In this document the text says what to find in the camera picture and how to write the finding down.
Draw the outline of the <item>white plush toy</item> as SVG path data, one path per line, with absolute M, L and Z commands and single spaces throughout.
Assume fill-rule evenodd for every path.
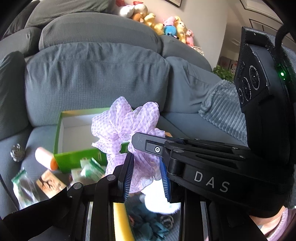
M 180 203 L 170 203 L 165 197 L 162 180 L 153 180 L 153 182 L 141 190 L 143 203 L 145 207 L 154 213 L 174 214 L 180 210 Z

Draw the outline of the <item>purple checked scrunchie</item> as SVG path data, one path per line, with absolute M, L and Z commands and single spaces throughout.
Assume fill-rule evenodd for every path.
M 115 100 L 109 110 L 92 118 L 91 132 L 98 138 L 92 146 L 106 153 L 106 175 L 125 162 L 126 153 L 120 152 L 123 143 L 128 144 L 128 151 L 134 155 L 130 193 L 139 192 L 161 178 L 160 158 L 138 151 L 132 145 L 135 133 L 164 138 L 165 131 L 157 128 L 158 120 L 159 105 L 156 102 L 132 109 L 123 96 Z

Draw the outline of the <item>green zip bag centre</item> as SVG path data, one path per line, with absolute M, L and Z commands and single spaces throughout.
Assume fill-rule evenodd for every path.
M 105 175 L 106 166 L 100 165 L 94 158 L 80 160 L 80 168 L 71 170 L 71 185 L 82 183 L 84 186 L 97 183 Z

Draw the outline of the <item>pile of plush toys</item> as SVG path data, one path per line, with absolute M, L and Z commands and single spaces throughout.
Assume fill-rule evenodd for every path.
M 115 14 L 124 18 L 143 23 L 155 31 L 159 36 L 173 37 L 191 48 L 195 48 L 194 33 L 188 29 L 179 16 L 170 16 L 160 20 L 150 12 L 143 1 L 115 2 Z

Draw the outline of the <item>steel wool scrubber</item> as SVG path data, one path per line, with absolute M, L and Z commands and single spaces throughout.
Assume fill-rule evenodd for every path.
M 15 162 L 21 162 L 25 157 L 25 149 L 20 144 L 15 144 L 11 148 L 10 154 Z

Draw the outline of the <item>orange white foam roller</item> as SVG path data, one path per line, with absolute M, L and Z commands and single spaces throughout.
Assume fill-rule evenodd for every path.
M 41 165 L 51 171 L 56 171 L 59 168 L 53 153 L 43 147 L 38 147 L 36 149 L 35 158 Z

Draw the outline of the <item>dark green scrunchie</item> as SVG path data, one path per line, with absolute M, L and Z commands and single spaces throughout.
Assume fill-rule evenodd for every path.
M 128 197 L 125 207 L 135 240 L 164 240 L 169 234 L 158 214 L 149 211 L 139 196 Z

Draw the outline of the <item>yellow sponge large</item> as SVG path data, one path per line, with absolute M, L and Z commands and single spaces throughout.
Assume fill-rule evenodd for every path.
M 135 241 L 124 203 L 113 204 L 114 233 L 116 241 Z

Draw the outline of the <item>light blue ribbed blanket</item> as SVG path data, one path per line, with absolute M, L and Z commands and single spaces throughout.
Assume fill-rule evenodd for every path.
M 245 115 L 240 108 L 235 85 L 221 80 L 207 93 L 199 115 L 223 132 L 247 145 Z

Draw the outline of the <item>green cardboard box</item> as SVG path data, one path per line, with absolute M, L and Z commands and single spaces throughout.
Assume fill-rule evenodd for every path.
M 106 153 L 92 146 L 98 138 L 91 132 L 92 119 L 106 110 L 109 108 L 69 110 L 60 114 L 54 157 L 62 173 L 80 168 L 83 158 L 94 158 L 100 165 L 107 165 Z

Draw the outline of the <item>green zip bag left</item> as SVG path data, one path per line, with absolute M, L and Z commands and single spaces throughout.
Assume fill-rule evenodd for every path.
M 12 178 L 11 182 L 20 209 L 24 209 L 40 201 L 36 186 L 29 178 L 25 169 L 21 169 L 15 177 Z

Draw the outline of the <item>tree print tissue pack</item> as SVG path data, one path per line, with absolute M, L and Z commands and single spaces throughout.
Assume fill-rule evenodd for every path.
M 50 170 L 45 171 L 36 181 L 36 184 L 48 198 L 52 198 L 66 188 L 66 185 Z

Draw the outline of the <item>grey sofa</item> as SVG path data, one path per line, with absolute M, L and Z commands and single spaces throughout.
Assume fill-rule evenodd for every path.
M 52 148 L 59 115 L 65 110 L 109 107 L 123 96 L 133 107 L 158 103 L 159 128 L 188 136 L 241 145 L 198 114 L 206 93 L 219 81 L 204 56 L 177 40 L 156 39 L 129 26 L 127 43 L 83 42 L 73 29 L 67 42 L 43 32 L 49 47 L 25 57 L 20 51 L 1 56 L 1 217 L 16 211 L 11 178 L 24 168 L 36 178 L 44 167 L 33 159 L 38 145 Z M 11 148 L 25 157 L 15 162 Z

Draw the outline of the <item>green potted plant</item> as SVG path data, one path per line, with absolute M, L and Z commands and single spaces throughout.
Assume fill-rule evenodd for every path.
M 231 83 L 234 82 L 234 74 L 220 65 L 216 65 L 216 67 L 213 68 L 213 73 L 223 80 L 227 80 Z

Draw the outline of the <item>green zip bag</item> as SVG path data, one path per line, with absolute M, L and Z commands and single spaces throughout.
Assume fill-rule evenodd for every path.
M 29 178 L 25 169 L 21 169 L 15 177 L 12 178 L 11 182 L 20 209 L 24 209 L 40 201 L 36 186 Z
M 106 166 L 100 165 L 94 158 L 80 160 L 80 168 L 71 170 L 71 185 L 82 183 L 84 186 L 97 183 L 105 175 Z

